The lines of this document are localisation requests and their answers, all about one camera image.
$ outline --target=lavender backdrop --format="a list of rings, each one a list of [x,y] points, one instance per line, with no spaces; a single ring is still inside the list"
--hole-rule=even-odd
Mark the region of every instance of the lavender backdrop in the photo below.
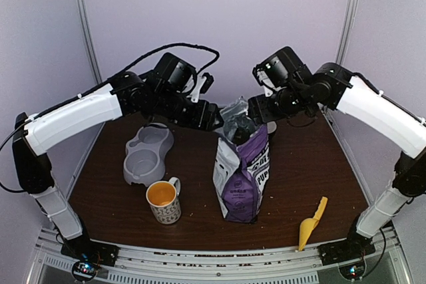
[[[150,49],[186,41],[222,54],[205,97],[228,104],[261,92],[252,68],[285,45],[315,71],[337,53],[347,0],[85,0],[104,78]],[[208,53],[173,50],[201,66]],[[135,68],[152,68],[160,55]]]

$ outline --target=wooden table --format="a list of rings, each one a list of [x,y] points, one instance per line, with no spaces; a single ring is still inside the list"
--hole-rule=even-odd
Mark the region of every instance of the wooden table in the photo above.
[[[305,117],[294,124],[308,121]],[[145,247],[190,250],[262,249],[298,244],[299,224],[312,217],[322,196],[329,201],[308,243],[345,237],[367,204],[325,118],[307,128],[285,120],[270,148],[271,175],[258,222],[224,221],[212,181],[217,135],[173,125],[174,146],[166,176],[182,182],[182,217],[158,223],[143,185],[122,176],[125,143],[144,124],[140,115],[105,125],[75,186],[70,203],[93,239]]]

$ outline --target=plastic scoop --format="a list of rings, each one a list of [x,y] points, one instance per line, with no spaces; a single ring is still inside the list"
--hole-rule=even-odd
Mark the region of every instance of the plastic scoop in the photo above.
[[[303,251],[306,243],[308,242],[309,237],[311,236],[312,231],[317,227],[320,222],[322,213],[324,213],[325,207],[327,206],[328,199],[323,196],[321,202],[319,203],[317,212],[315,212],[314,217],[309,219],[304,219],[300,224],[299,232],[299,251]]]

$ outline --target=coffee mug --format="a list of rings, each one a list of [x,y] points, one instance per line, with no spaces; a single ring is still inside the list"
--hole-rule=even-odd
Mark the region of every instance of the coffee mug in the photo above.
[[[180,180],[158,181],[150,185],[146,191],[146,200],[157,221],[163,224],[176,222],[182,212],[179,203]]]

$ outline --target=black cable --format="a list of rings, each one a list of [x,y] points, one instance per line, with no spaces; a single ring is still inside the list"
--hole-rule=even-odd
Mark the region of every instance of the black cable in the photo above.
[[[365,279],[367,276],[369,276],[370,274],[373,273],[373,271],[376,269],[376,267],[379,265],[380,261],[383,259],[383,256],[385,255],[385,252],[386,252],[386,237],[385,237],[385,234],[384,234],[382,229],[380,229],[380,233],[381,233],[381,236],[383,236],[383,251],[381,252],[380,257],[377,260],[377,263],[373,266],[373,268],[370,269],[370,271],[367,274],[363,275],[363,277],[362,277],[363,279]]]
[[[75,270],[78,270],[79,272],[81,272],[81,270],[79,269],[79,264],[80,263],[82,263],[82,261],[77,261],[71,267],[71,275],[76,279],[76,282],[77,281],[79,281],[79,282],[83,281],[83,283],[87,283],[87,282],[93,280],[96,277],[96,275],[98,275],[98,270],[96,270],[90,277],[85,277],[84,280],[75,277],[74,273],[73,273]]]
[[[214,53],[215,54],[215,57],[211,61],[209,61],[203,67],[201,67],[201,69],[196,73],[197,75],[199,75],[205,68],[208,68],[209,66],[213,65],[219,59],[219,57],[220,57],[220,53],[218,51],[216,51],[214,49],[211,49],[209,47],[206,47],[206,46],[192,45],[190,43],[170,43],[168,45],[161,46],[159,48],[153,49],[153,50],[151,50],[151,51],[143,54],[142,56],[140,56],[139,58],[137,58],[135,61],[133,61],[132,63],[130,63],[128,66],[124,67],[121,71],[118,72],[118,74],[126,72],[130,68],[132,68],[135,65],[137,65],[140,61],[148,58],[149,56],[152,56],[154,53],[158,53],[160,51],[163,51],[164,49],[173,48],[173,47],[188,47],[188,48],[193,48],[193,49],[199,49],[199,50],[208,51],[210,53]]]
[[[290,120],[287,120],[287,123],[288,123],[289,126],[292,126],[293,128],[305,128],[305,127],[310,126],[311,124],[313,124],[316,120],[317,120],[317,118],[315,117],[311,122],[308,122],[306,124],[302,124],[301,126],[295,126],[294,124],[292,124],[290,122]]]
[[[22,129],[26,124],[30,123],[31,120],[25,121],[24,123],[22,123],[20,126],[18,126],[16,129],[14,129],[14,131],[12,133],[10,133],[10,135],[7,136],[7,138],[0,144],[0,151],[4,148],[4,146],[6,145],[6,143],[15,135],[16,132],[20,131],[20,129]],[[1,182],[0,182],[0,187],[9,192],[9,193],[24,193],[25,190],[11,190],[7,187],[5,187]]]
[[[268,86],[264,81],[262,81],[262,86],[268,88],[269,90],[271,90],[272,92],[277,92],[276,89],[272,88],[271,86]]]
[[[58,233],[56,234],[56,241],[59,244],[65,245],[65,247],[67,247],[67,249],[70,251],[70,253],[74,255],[74,258],[78,259],[79,261],[84,261],[84,260],[80,259],[80,257],[75,253],[75,251],[67,244],[67,241],[64,239],[64,237],[62,236],[59,229],[57,227],[55,229],[58,231]],[[58,235],[61,237],[62,243],[58,240]]]
[[[405,204],[407,204],[409,206],[410,204],[413,203],[414,199],[415,199],[414,197],[411,198],[410,200],[406,201]]]
[[[379,89],[377,89],[371,83],[371,81],[368,80],[362,73],[354,72],[353,75],[359,77],[375,94],[380,94]],[[411,111],[407,110],[406,108],[404,108],[400,104],[397,104],[395,101],[393,101],[392,99],[390,99],[388,96],[385,96],[384,94],[382,94],[382,98],[385,99],[386,101],[389,101],[394,106],[396,106],[397,108],[401,109],[402,111],[404,111],[405,113],[407,113],[410,117],[416,119],[416,121],[418,121],[418,122],[421,123],[421,120],[419,119],[419,117],[417,117],[414,113],[412,113]]]

